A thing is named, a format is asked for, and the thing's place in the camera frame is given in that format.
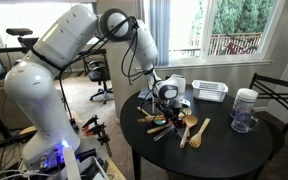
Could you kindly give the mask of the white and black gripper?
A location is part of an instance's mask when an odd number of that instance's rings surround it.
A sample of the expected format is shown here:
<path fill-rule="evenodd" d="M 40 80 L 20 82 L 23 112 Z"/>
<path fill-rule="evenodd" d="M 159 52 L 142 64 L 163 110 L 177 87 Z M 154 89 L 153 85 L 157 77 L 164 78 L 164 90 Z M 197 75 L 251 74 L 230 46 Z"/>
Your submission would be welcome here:
<path fill-rule="evenodd" d="M 191 103 L 184 97 L 186 92 L 186 79 L 182 75 L 173 74 L 168 79 L 162 80 L 157 77 L 153 80 L 153 95 L 158 99 L 158 108 L 161 110 L 160 115 L 166 119 L 172 115 L 178 115 L 179 112 L 188 108 Z M 185 122 L 183 114 L 172 119 L 173 125 L 176 128 L 181 128 Z"/>

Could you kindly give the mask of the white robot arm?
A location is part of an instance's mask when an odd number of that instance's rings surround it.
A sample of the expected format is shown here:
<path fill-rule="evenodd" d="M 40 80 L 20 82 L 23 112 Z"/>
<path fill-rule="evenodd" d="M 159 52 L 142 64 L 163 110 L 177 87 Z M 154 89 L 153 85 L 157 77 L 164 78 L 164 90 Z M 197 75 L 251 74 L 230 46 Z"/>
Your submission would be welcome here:
<path fill-rule="evenodd" d="M 73 149 L 80 147 L 81 139 L 69 122 L 53 80 L 94 37 L 129 44 L 161 106 L 177 112 L 190 105 L 184 98 L 183 76 L 173 74 L 163 80 L 156 74 L 158 51 L 143 21 L 120 9 L 96 15 L 83 5 L 75 5 L 56 20 L 5 77 L 6 94 L 37 129 L 22 151 L 26 169 L 38 170 L 42 161 L 54 165 L 64 143 Z"/>

